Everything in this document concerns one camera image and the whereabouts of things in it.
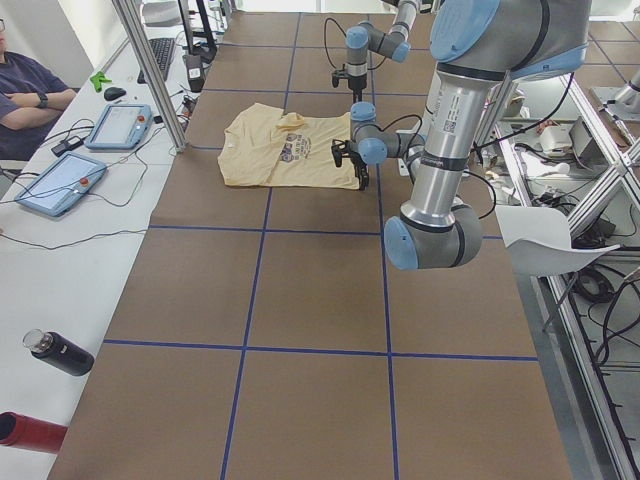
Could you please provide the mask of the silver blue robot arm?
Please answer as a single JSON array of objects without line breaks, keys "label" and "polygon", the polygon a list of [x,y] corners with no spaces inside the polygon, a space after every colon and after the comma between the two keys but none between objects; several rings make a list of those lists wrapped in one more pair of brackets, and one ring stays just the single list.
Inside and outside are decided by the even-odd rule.
[{"label": "silver blue robot arm", "polygon": [[346,62],[332,73],[333,87],[345,79],[354,103],[362,101],[367,87],[368,72],[372,70],[369,54],[375,53],[397,63],[404,62],[411,50],[408,39],[417,15],[437,12],[442,1],[400,0],[386,1],[386,4],[397,9],[389,31],[379,30],[369,21],[350,27],[345,35]]},{"label": "silver blue robot arm", "polygon": [[587,49],[588,1],[447,1],[430,35],[440,81],[432,112],[416,133],[376,123],[373,104],[356,97],[350,137],[332,143],[362,176],[369,165],[401,158],[411,197],[384,227],[385,250],[401,270],[464,265],[480,250],[482,228],[457,196],[491,89],[510,80],[547,79],[577,70]]}]

